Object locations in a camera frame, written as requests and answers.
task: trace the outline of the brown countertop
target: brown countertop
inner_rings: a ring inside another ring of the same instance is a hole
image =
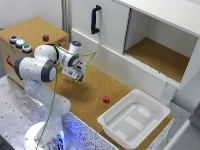
[[[131,89],[91,65],[83,81],[77,83],[62,74],[61,67],[58,68],[57,93],[71,101],[71,112],[119,149],[123,149],[105,134],[97,118],[127,95]],[[55,80],[47,85],[54,90]],[[104,95],[110,97],[110,103],[103,102]],[[173,115],[168,115],[136,150],[146,149],[172,119]]]

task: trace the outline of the black handle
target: black handle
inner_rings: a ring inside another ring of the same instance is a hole
[[[98,33],[100,30],[96,28],[96,11],[101,10],[101,7],[96,5],[96,8],[92,10],[92,21],[91,21],[91,31],[92,34]]]

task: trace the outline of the cork surface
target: cork surface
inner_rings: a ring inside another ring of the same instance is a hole
[[[189,58],[149,38],[145,38],[125,53],[181,82]]]
[[[123,150],[120,145],[104,133],[102,126],[97,122],[97,118],[131,92],[131,89],[91,65],[88,67],[87,74],[82,82],[73,82],[61,71],[62,68],[59,66],[56,92],[71,101],[70,111],[120,150]],[[54,90],[55,80],[47,85]],[[104,95],[110,97],[110,103],[103,102]],[[146,149],[172,119],[173,115],[167,116],[137,150]]]
[[[49,35],[49,41],[43,41],[43,35]],[[17,35],[35,50],[39,45],[46,45],[68,36],[68,34],[40,17],[35,17],[0,31],[0,37],[9,43],[9,38]]]

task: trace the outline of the cardboard box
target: cardboard box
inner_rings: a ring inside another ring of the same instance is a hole
[[[22,49],[16,48],[15,44],[10,44],[9,38],[17,35],[24,39],[26,44],[32,46],[32,52],[23,53]],[[43,41],[43,36],[49,35],[49,41]],[[40,45],[60,44],[62,47],[69,48],[69,35],[61,29],[55,27],[40,17],[35,17],[12,27],[0,31],[0,51],[5,67],[6,74],[20,86],[24,87],[24,81],[20,80],[14,71],[14,63],[20,56],[34,57],[34,50]]]

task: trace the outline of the white plastic tray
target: white plastic tray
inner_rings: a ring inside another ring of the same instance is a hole
[[[105,133],[122,147],[135,149],[169,113],[169,108],[134,89],[97,121]]]

